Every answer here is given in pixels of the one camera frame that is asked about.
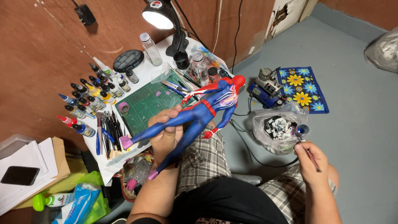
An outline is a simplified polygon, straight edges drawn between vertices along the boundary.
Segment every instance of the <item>black shirt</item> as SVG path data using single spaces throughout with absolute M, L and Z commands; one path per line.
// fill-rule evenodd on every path
M 172 224 L 242 223 L 287 224 L 274 202 L 258 187 L 234 178 L 220 178 L 189 192 L 174 201 L 168 217 Z M 158 224 L 150 218 L 131 224 Z

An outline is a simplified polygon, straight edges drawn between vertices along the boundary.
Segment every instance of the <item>wall outlet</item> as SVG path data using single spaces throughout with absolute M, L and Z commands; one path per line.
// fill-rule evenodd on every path
M 254 46 L 250 49 L 250 51 L 249 51 L 249 55 L 251 55 L 252 53 L 253 53 L 253 50 L 254 50 Z

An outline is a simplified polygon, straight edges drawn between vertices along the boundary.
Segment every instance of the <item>yellow flower print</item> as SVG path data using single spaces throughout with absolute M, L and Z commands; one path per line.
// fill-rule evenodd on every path
M 301 84 L 303 83 L 303 78 L 301 78 L 301 75 L 297 76 L 297 75 L 291 75 L 289 77 L 287 77 L 287 81 L 290 82 L 289 85 L 294 85 L 294 86 L 301 86 Z
M 297 103 L 301 104 L 301 106 L 307 105 L 311 103 L 311 97 L 308 96 L 308 93 L 304 94 L 303 92 L 297 93 L 297 95 L 293 95 L 293 100 L 297 101 Z

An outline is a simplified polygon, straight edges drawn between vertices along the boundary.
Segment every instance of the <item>floral mat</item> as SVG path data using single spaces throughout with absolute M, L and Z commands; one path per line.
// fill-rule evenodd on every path
M 329 113 L 328 105 L 322 94 L 311 67 L 281 68 L 277 71 L 279 83 L 282 83 L 282 95 L 287 101 L 296 101 L 310 114 Z

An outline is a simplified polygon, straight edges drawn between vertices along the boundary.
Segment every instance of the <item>plaid shorts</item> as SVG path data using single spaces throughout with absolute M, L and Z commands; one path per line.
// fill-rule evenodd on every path
M 207 126 L 203 132 L 211 129 L 211 126 Z M 231 177 L 220 132 L 210 139 L 202 139 L 203 136 L 204 134 L 200 134 L 183 154 L 177 196 L 214 179 Z M 329 184 L 333 195 L 336 196 L 337 187 L 331 180 Z M 262 184 L 259 188 L 277 205 L 288 223 L 304 223 L 305 184 L 299 167 L 288 168 L 279 177 Z

